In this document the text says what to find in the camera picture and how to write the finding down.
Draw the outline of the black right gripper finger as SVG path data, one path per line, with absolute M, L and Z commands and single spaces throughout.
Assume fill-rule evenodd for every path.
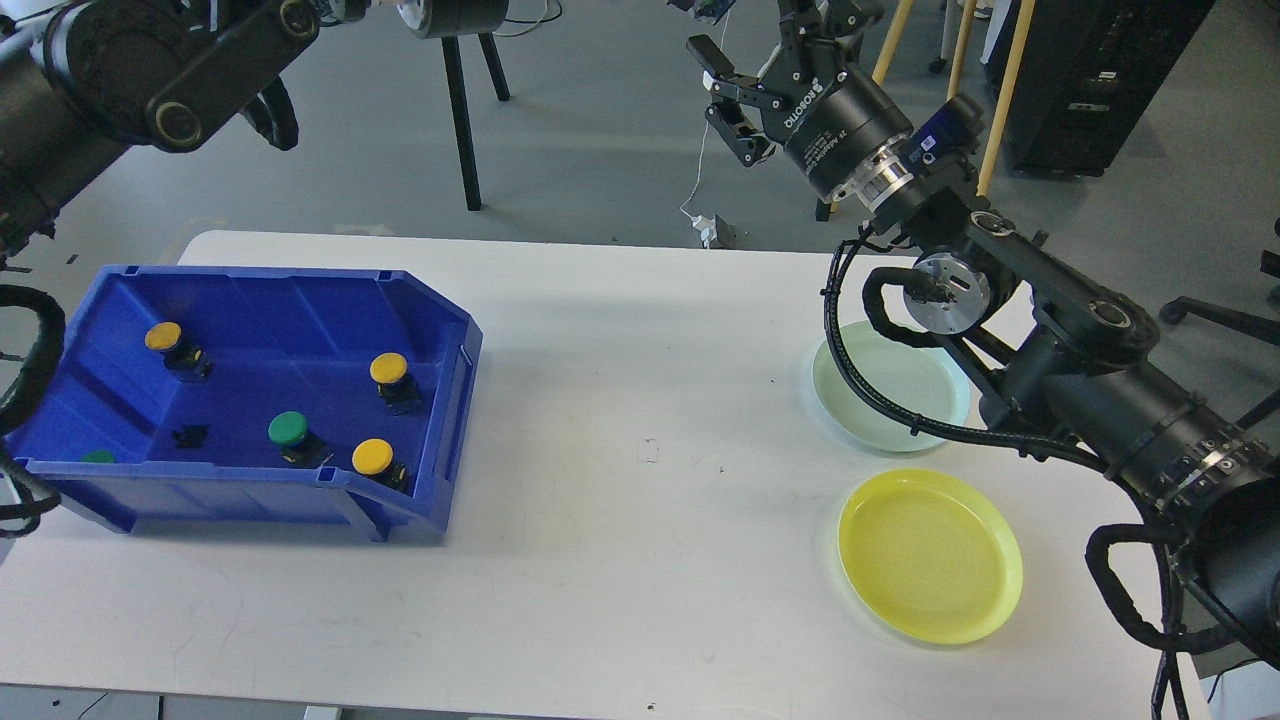
M 686 49 L 701 67 L 710 95 L 704 114 L 707 124 L 716 129 L 741 165 L 754 167 L 787 146 L 790 137 L 780 118 L 788 108 L 788 96 L 778 85 L 767 83 L 780 59 L 780 45 L 754 76 L 737 70 L 708 35 L 690 37 Z
M 780 1 L 780 47 L 796 83 L 829 79 L 850 64 L 850 47 L 884 18 L 882 1 Z

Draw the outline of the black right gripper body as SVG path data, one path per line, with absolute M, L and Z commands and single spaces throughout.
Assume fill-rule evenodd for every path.
M 913 126 L 858 68 L 818 77 L 771 113 L 771 140 L 822 202 L 879 206 L 915 179 L 905 161 Z

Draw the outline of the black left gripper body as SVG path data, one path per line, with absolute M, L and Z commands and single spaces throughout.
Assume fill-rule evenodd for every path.
M 399 18 L 410 32 L 424 40 L 486 35 L 500 27 L 509 1 L 402 1 Z

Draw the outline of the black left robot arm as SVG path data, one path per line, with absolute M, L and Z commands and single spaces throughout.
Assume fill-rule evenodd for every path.
M 300 127 L 282 73 L 323 28 L 398 6 L 445 63 L 466 208 L 483 209 L 460 37 L 480 42 L 499 102 L 511 100 L 495 31 L 511 1 L 61 1 L 3 13 L 3 272 L 31 236 L 52 238 L 60 210 L 134 146 L 193 152 L 241 115 L 288 151 Z M 67 316 L 44 291 L 3 283 L 3 307 L 32 313 L 37 333 L 3 395 L 4 538 L 32 534 L 64 497 L 6 446 L 47 396 L 64 357 Z

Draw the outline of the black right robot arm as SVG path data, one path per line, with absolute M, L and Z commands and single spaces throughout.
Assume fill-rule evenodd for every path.
M 781 150 L 822 206 L 868 211 L 833 252 L 820 291 L 829 355 L 847 387 L 911 434 L 1011 448 L 1101 473 L 1140 516 L 1096 529 L 1085 565 L 1108 611 L 1158 651 L 1151 712 L 1189 715 L 1178 656 L 1230 644 L 1277 665 L 1277 456 L 1149 361 L 1157 322 L 1121 293 L 1044 251 L 997 211 L 972 163 L 983 110 L 951 91 L 913 126 L 858 65 L 877 1 L 781 1 L 780 41 L 759 74 L 709 36 L 686 47 L 710 95 L 707 124 L 745 167 Z M 984 428 L 911 410 L 858 369 L 840 332 L 845 278 L 859 251 L 913 249 L 877 268 L 861 306 L 884 338 L 941 348 L 980 391 Z

